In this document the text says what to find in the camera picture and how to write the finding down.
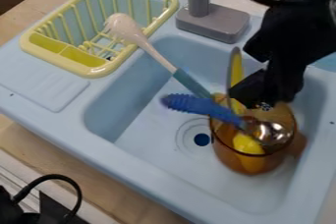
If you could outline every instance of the translucent orange bowl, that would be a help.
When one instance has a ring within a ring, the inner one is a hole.
[[[216,96],[215,100],[226,106],[224,95]],[[299,156],[306,146],[306,138],[298,132],[297,122],[292,110],[282,102],[276,104],[269,111],[262,109],[241,111],[242,116],[253,116],[260,121],[269,121],[281,124],[288,131],[293,131],[293,137],[285,144],[272,152],[261,149],[261,153],[251,154],[241,152],[234,147],[234,137],[241,134],[230,124],[225,124],[216,119],[209,119],[210,130],[213,138],[213,148],[219,160],[230,169],[248,175],[269,172],[278,167],[287,155]]]

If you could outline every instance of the light blue sink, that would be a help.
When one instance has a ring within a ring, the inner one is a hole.
[[[175,28],[172,17],[151,38],[155,48],[210,91],[224,92],[227,45]],[[257,30],[259,18],[238,45]],[[215,157],[205,117],[166,110],[159,98],[188,92],[142,50],[113,74],[86,80],[22,52],[0,48],[0,110],[87,164],[195,223],[312,224],[336,170],[334,71],[310,66],[293,104],[308,147],[275,171],[248,177]],[[244,56],[246,74],[262,67]]]

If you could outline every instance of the drain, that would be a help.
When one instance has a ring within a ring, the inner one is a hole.
[[[207,134],[197,134],[194,138],[194,142],[198,146],[206,146],[210,144],[210,137]]]
[[[197,159],[208,159],[213,156],[210,144],[208,120],[193,119],[183,124],[176,135],[176,145],[184,154]]]

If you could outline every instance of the dish drying rack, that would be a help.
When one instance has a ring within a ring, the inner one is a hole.
[[[178,7],[178,0],[70,0],[25,32],[20,44],[25,52],[67,71],[100,78],[137,49],[103,31],[110,15],[130,15],[150,36]]]

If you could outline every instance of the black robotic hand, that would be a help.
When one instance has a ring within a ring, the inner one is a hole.
[[[290,102],[304,86],[308,64],[336,51],[332,0],[305,6],[274,6],[244,50],[259,61],[269,60],[260,100]]]
[[[258,61],[269,62],[265,72],[237,84],[241,88],[234,87],[230,94],[248,107],[290,102],[304,86],[307,65],[336,51],[334,0],[253,1],[270,8],[244,50]]]

